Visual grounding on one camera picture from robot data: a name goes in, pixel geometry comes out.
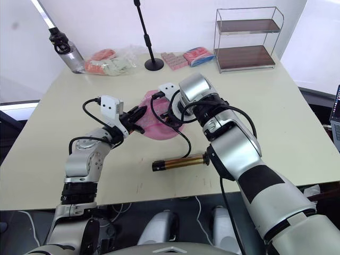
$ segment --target laptop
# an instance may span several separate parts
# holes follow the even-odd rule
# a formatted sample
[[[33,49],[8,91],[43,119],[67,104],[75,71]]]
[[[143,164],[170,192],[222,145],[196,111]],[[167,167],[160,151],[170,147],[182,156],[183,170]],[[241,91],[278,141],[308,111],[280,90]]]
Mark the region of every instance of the laptop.
[[[334,106],[330,114],[330,124],[335,147],[340,151],[340,85],[336,93]]]

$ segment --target pink package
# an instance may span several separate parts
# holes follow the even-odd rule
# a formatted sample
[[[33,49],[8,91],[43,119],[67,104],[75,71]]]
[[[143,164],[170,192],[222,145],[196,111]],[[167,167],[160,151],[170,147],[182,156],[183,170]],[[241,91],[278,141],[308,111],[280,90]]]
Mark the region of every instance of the pink package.
[[[215,56],[204,47],[191,49],[183,54],[191,67],[212,60]]]
[[[168,127],[157,120],[151,111],[151,96],[157,92],[158,90],[151,90],[145,94],[144,99],[139,104],[139,106],[141,107],[146,105],[148,108],[144,116],[140,120],[138,120],[136,124],[141,126],[145,130],[144,135],[148,138],[154,140],[171,139],[178,135],[178,133],[175,132],[171,127]],[[158,116],[167,112],[168,106],[169,101],[165,97],[154,100],[154,109]]]
[[[163,52],[161,57],[173,71],[188,65],[187,60],[183,56],[176,57],[173,53]]]

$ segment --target microphone stand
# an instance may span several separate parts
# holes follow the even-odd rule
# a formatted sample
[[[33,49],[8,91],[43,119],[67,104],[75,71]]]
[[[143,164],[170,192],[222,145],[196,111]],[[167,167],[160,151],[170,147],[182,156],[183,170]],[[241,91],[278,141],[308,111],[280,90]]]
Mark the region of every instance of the microphone stand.
[[[144,66],[149,71],[158,71],[158,70],[163,68],[164,62],[163,62],[163,60],[161,60],[159,58],[155,58],[154,54],[152,53],[150,37],[147,34],[147,30],[145,28],[142,12],[140,11],[140,1],[139,0],[133,0],[133,2],[134,2],[135,6],[137,7],[137,10],[138,10],[140,22],[142,23],[142,27],[143,27],[143,31],[144,31],[145,44],[147,45],[147,47],[149,49],[149,53],[150,53],[150,57],[151,57],[151,59],[149,59],[145,62]]]

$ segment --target brown shelf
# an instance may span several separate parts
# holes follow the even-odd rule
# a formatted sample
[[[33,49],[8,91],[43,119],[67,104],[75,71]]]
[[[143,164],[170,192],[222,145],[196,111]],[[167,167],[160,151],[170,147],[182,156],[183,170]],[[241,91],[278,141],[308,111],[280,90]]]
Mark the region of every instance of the brown shelf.
[[[279,33],[280,28],[272,19],[223,20],[217,21],[221,35],[241,35],[247,33]]]
[[[275,62],[263,45],[215,49],[220,71],[274,67]]]

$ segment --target white cable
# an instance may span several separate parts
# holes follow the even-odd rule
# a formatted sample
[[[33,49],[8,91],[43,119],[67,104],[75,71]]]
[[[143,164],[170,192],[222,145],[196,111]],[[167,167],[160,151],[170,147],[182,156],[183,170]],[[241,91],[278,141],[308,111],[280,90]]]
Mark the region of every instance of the white cable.
[[[32,224],[32,228],[33,228],[33,237],[34,237],[34,240],[36,240],[36,243],[37,243],[37,245],[39,247],[40,246],[40,242],[39,242],[39,240],[37,238],[37,235],[36,235],[36,227],[34,225],[32,216],[28,212],[26,212],[26,211],[18,211],[18,212],[26,214],[30,218],[30,221],[31,221],[31,224]]]
[[[195,196],[195,198],[196,198],[196,200],[197,200],[197,202],[198,202],[198,205],[199,205],[199,207],[200,207],[200,209],[199,209],[199,211],[198,211],[198,214],[197,214],[196,221],[197,221],[198,224],[200,225],[200,227],[201,227],[203,233],[205,233],[205,235],[206,235],[206,237],[207,237],[207,240],[208,240],[208,242],[210,243],[210,245],[211,245],[211,246],[214,246],[213,243],[211,242],[211,240],[209,239],[208,233],[204,230],[204,228],[203,228],[203,226],[202,226],[202,224],[201,224],[201,222],[200,222],[200,220],[199,220],[199,217],[200,217],[200,214],[201,214],[201,202],[200,202],[200,200],[198,200],[198,197],[197,197],[197,196]]]
[[[118,214],[116,215],[116,217],[114,217],[114,218],[111,220],[112,223],[113,223],[113,222],[118,218],[118,216],[122,213],[122,211],[123,211],[123,205],[124,205],[124,204],[121,204],[121,209],[118,211]],[[108,225],[110,225],[110,223],[108,223],[108,224],[106,224],[106,225],[103,225],[103,226],[100,226],[100,227],[107,227]]]
[[[127,212],[127,211],[130,209],[131,205],[132,205],[132,203],[130,203],[129,206],[128,206],[124,211],[121,211],[121,213],[123,214],[123,213]],[[112,205],[112,209],[113,209],[116,213],[119,213],[119,211],[116,210],[116,208],[115,208],[114,205]]]

